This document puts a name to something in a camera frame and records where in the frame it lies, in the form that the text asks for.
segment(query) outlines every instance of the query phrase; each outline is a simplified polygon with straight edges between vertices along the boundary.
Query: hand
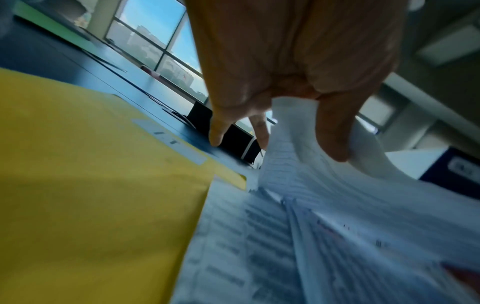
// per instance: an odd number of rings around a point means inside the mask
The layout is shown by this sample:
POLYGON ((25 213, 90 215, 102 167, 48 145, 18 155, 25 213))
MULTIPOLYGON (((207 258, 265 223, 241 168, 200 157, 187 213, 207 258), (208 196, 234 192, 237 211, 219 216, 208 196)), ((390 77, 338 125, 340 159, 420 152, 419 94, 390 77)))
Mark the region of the hand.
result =
POLYGON ((319 101, 316 138, 348 159, 355 115, 395 68, 407 0, 187 0, 213 108, 209 139, 249 117, 266 148, 272 98, 319 101))

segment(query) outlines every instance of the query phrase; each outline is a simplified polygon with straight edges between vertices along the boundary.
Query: dark table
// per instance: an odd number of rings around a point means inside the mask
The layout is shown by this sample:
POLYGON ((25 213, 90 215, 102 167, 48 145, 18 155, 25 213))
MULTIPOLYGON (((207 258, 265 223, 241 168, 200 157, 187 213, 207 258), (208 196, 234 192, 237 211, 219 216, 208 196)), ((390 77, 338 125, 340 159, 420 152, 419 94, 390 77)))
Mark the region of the dark table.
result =
POLYGON ((101 64, 84 51, 27 21, 15 19, 10 32, 0 41, 0 67, 115 94, 213 159, 241 174, 248 174, 251 168, 248 164, 212 147, 204 135, 166 112, 165 107, 153 101, 149 94, 184 115, 193 106, 189 101, 109 46, 98 41, 95 44, 123 71, 101 64))

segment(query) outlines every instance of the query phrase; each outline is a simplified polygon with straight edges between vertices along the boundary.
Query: yellow folder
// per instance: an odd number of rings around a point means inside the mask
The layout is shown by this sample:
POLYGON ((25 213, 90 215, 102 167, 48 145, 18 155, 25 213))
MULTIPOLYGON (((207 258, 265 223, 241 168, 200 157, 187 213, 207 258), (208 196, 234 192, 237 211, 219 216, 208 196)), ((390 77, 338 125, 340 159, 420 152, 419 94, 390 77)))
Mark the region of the yellow folder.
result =
POLYGON ((119 97, 3 69, 0 92, 0 303, 168 302, 214 175, 243 178, 119 97))

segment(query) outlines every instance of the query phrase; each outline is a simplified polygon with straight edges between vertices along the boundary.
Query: stack of papers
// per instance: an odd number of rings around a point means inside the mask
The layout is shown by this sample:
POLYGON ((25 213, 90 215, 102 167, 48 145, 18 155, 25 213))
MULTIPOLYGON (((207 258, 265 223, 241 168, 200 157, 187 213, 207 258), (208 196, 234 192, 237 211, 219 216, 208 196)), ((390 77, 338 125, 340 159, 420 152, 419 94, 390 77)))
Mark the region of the stack of papers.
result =
POLYGON ((171 303, 477 303, 442 262, 480 269, 480 204, 410 179, 353 128, 315 139, 317 104, 278 99, 258 190, 215 180, 171 303))

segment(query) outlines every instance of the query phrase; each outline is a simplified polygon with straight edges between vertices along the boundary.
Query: sky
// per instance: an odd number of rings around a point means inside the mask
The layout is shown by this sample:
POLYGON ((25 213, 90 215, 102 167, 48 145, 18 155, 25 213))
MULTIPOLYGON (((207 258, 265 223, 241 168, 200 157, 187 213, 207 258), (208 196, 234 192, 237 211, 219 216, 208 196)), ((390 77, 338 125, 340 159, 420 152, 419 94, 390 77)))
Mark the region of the sky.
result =
MULTIPOLYGON (((144 26, 167 44, 184 12, 185 7, 177 0, 128 0, 120 19, 134 29, 144 26)), ((201 72, 189 22, 182 28, 171 53, 201 72)), ((208 95, 203 80, 194 73, 189 73, 193 75, 190 87, 208 95)))

